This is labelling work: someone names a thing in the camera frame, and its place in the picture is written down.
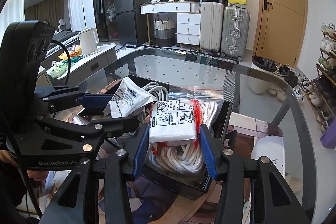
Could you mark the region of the person's left hand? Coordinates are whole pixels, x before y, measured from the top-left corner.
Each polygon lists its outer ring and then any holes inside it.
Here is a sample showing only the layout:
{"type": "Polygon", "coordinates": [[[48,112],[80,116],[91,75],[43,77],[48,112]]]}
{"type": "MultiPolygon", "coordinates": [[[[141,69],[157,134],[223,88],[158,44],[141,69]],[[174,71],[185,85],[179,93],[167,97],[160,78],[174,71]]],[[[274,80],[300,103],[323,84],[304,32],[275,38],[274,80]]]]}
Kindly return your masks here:
{"type": "MultiPolygon", "coordinates": [[[[16,163],[16,161],[11,156],[9,151],[0,150],[0,158],[1,158],[1,161],[19,168],[19,165],[16,163]]],[[[29,178],[32,178],[35,181],[42,181],[47,178],[47,176],[49,175],[49,171],[28,170],[27,174],[29,178]]]]}

